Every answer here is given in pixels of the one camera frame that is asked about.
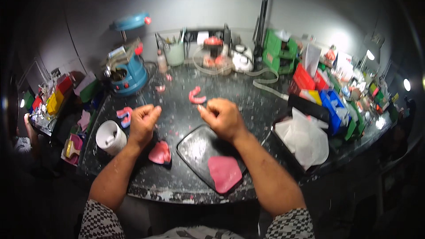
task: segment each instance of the shirt sleeve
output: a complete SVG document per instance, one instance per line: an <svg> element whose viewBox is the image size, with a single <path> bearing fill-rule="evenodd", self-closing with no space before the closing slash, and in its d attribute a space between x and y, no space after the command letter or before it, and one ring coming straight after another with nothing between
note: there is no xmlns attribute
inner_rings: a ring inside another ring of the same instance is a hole
<svg viewBox="0 0 425 239"><path fill-rule="evenodd" d="M276 216L269 226L266 239L314 238L310 213L305 208L297 208Z"/></svg>
<svg viewBox="0 0 425 239"><path fill-rule="evenodd" d="M78 238L125 238L113 210L89 199L85 204Z"/></svg>

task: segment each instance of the blue storage bin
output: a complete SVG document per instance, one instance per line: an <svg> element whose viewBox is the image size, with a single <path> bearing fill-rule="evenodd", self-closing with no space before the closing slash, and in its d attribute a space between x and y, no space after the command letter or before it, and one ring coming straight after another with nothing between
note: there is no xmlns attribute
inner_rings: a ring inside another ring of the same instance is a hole
<svg viewBox="0 0 425 239"><path fill-rule="evenodd" d="M327 108L329 110L329 132L331 133L331 135L335 135L338 132L343 131L344 129L340 129L340 125L342 120L338 117L335 108L333 108L331 101L333 100L337 100L338 101L338 106L337 107L342 107L345 108L343 102L341 101L340 97L338 96L338 94L336 93L335 90L321 90L321 92L319 93L320 98L322 99L322 106Z"/></svg>

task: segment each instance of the white wall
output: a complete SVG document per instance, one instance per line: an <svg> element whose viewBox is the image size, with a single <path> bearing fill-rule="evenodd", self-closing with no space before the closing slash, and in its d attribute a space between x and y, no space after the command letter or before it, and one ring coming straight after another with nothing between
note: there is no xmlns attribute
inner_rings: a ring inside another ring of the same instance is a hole
<svg viewBox="0 0 425 239"><path fill-rule="evenodd" d="M366 52L363 40L373 34L379 4L380 0L270 0L266 26L284 28L297 36L313 34L317 42L336 44L361 59ZM26 14L34 18L30 23L23 21L26 35L22 42L38 50L49 72L56 67L82 71L66 14L84 67L100 73L99 62L121 41L119 32L109 30L114 19L150 13L152 23L128 31L127 36L140 36L144 58L156 60L154 33L178 35L184 26L222 27L227 23L232 33L240 34L243 42L253 47L251 39L260 7L261 0L32 0ZM379 15L377 24L377 32L385 34L387 48L391 36L385 15ZM389 50L381 55L381 66L388 60ZM23 68L26 60L21 61Z"/></svg>

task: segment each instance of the blue machine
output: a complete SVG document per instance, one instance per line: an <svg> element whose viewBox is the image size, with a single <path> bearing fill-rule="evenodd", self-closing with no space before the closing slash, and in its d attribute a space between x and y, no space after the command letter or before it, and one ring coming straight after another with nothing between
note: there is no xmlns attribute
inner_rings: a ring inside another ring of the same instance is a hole
<svg viewBox="0 0 425 239"><path fill-rule="evenodd" d="M114 21L109 28L120 31L124 45L109 53L106 62L105 76L111 80L112 89L120 96L129 96L137 93L147 80L147 72L143 66L140 55L143 45L140 39L127 44L125 30L135 29L145 24L150 24L148 13L139 13Z"/></svg>

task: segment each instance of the forearm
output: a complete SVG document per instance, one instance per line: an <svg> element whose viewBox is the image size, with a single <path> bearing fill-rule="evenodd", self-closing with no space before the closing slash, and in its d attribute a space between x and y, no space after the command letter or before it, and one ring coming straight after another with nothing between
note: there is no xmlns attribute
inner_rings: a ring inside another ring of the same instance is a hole
<svg viewBox="0 0 425 239"><path fill-rule="evenodd" d="M31 144L31 154L34 158L37 158L40 155L40 145L38 142L38 135L32 128L31 124L25 123L25 128L27 130L29 142Z"/></svg>
<svg viewBox="0 0 425 239"><path fill-rule="evenodd" d="M258 201L271 215L305 208L303 194L291 175L250 133L234 143L254 183Z"/></svg>
<svg viewBox="0 0 425 239"><path fill-rule="evenodd" d="M117 210L127 193L131 172L142 149L128 142L93 181L88 198Z"/></svg>

